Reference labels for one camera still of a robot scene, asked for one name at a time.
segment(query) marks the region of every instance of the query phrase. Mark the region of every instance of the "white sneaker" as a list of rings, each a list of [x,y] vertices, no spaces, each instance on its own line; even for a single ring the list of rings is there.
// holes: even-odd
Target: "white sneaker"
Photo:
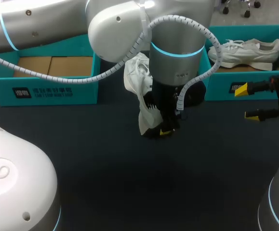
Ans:
[[[149,59],[142,53],[125,63],[124,86],[126,90],[137,95],[139,101],[139,130],[144,135],[149,129],[156,128],[163,122],[156,106],[147,107],[144,95],[152,91],[152,76],[149,72]]]
[[[139,76],[144,75],[142,94],[145,96],[152,91],[152,76],[149,71],[149,58],[142,53],[138,53],[134,58],[125,63],[124,86],[126,90],[137,94],[136,88],[139,84]]]
[[[279,39],[272,43],[261,42],[256,39],[249,41],[233,41],[222,45],[222,65],[232,68],[239,64],[247,64],[253,68],[272,71],[273,63],[279,58]],[[211,61],[216,62],[215,47],[211,47],[208,56]]]

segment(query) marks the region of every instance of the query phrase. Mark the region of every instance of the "brown cardboard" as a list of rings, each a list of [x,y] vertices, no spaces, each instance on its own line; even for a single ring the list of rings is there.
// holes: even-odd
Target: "brown cardboard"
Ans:
[[[238,65],[233,68],[225,68],[221,66],[216,72],[225,73],[225,72],[250,72],[250,71],[263,71],[263,70],[258,70],[248,65]],[[273,71],[279,71],[279,60],[273,63]]]
[[[216,72],[217,73],[224,73],[224,72],[250,72],[250,71],[263,71],[263,70],[258,70],[255,69],[251,66],[235,66],[233,68],[224,68],[220,67]]]
[[[48,74],[50,76],[90,76],[93,57],[53,57]]]
[[[90,76],[93,57],[22,57],[17,65],[50,76]],[[32,76],[15,71],[14,77]]]
[[[25,69],[29,69],[35,72],[47,74],[50,64],[51,57],[22,57],[18,61],[18,66],[23,67]],[[25,73],[15,71],[14,77],[32,77]]]

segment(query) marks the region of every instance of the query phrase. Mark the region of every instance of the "teal box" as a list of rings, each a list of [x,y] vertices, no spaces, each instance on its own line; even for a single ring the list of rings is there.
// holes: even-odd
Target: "teal box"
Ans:
[[[21,51],[1,53],[0,58],[17,64],[20,57],[93,57],[91,77],[100,72],[100,59],[93,52],[87,35]],[[13,77],[14,71],[0,65],[0,106],[96,104],[98,83],[61,84],[36,77]],[[68,78],[87,78],[77,76]]]
[[[279,25],[271,26],[211,26],[211,32],[217,37],[221,44],[226,43],[226,39],[243,40],[258,39],[262,42],[273,42],[279,39]],[[212,44],[206,42],[208,51]],[[276,93],[259,92],[250,96],[235,97],[229,93],[232,83],[258,82],[269,80],[271,76],[279,75],[279,71],[256,71],[256,72],[232,72],[215,73],[210,77],[208,90],[206,93],[207,101],[223,100],[271,100],[277,99]]]

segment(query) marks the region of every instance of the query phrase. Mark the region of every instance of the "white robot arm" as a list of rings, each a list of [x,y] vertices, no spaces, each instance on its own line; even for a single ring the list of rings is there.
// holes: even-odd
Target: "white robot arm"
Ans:
[[[0,50],[41,45],[88,31],[96,54],[107,61],[118,62],[110,70],[86,79],[36,73],[2,59],[0,64],[49,81],[86,84],[113,74],[151,41],[148,46],[153,104],[163,118],[162,130],[172,131],[179,128],[177,110],[187,105],[189,87],[213,74],[222,60],[221,46],[206,28],[213,6],[213,0],[0,1],[0,41],[4,40]],[[70,14],[63,14],[66,8]],[[83,29],[83,21],[88,25],[86,29]],[[218,57],[210,70],[196,77],[205,38],[215,46]],[[202,101],[204,95],[205,90],[200,95]]]

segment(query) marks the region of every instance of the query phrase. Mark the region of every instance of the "dark blue table surface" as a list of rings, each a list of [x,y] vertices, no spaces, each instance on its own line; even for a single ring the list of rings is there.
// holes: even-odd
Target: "dark blue table surface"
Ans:
[[[0,107],[0,126],[52,160],[63,231],[258,231],[279,120],[243,116],[277,102],[205,102],[171,138],[147,140],[122,74],[100,82],[98,105]]]

